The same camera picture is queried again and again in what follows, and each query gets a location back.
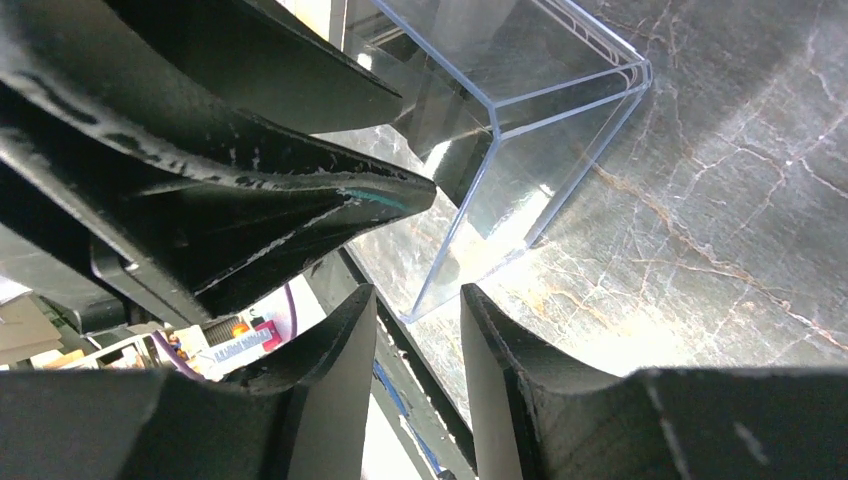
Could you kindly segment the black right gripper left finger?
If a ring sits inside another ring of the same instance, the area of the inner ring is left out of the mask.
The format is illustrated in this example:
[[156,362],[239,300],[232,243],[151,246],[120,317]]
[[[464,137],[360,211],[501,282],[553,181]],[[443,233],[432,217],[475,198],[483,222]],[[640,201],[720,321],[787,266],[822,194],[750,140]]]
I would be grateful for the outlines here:
[[375,342],[375,294],[366,284],[220,382],[154,369],[6,372],[1,475],[356,479]]

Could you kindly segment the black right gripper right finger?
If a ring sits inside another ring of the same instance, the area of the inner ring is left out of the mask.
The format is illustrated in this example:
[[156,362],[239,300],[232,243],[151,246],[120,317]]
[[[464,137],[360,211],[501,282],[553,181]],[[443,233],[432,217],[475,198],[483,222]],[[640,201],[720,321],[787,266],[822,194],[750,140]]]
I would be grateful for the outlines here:
[[483,479],[843,479],[843,368],[648,368],[618,377],[461,289]]

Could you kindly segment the clear tray with cards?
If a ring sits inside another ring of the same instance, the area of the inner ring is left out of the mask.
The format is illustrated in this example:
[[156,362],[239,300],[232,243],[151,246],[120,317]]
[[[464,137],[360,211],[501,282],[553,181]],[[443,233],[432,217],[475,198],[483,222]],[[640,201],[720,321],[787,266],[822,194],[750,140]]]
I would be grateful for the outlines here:
[[529,250],[652,82],[573,1],[349,1],[331,32],[403,106],[330,140],[437,187],[427,211],[349,245],[407,323]]

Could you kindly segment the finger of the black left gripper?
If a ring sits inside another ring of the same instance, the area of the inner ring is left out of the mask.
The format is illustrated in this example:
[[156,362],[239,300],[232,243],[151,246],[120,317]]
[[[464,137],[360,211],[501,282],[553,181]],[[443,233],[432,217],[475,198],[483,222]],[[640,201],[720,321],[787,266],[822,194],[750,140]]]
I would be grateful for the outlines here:
[[307,134],[396,119],[402,96],[276,1],[112,1],[146,43],[230,104]]
[[432,180],[336,132],[217,97],[116,13],[5,13],[1,272],[77,325],[236,314],[432,206]]

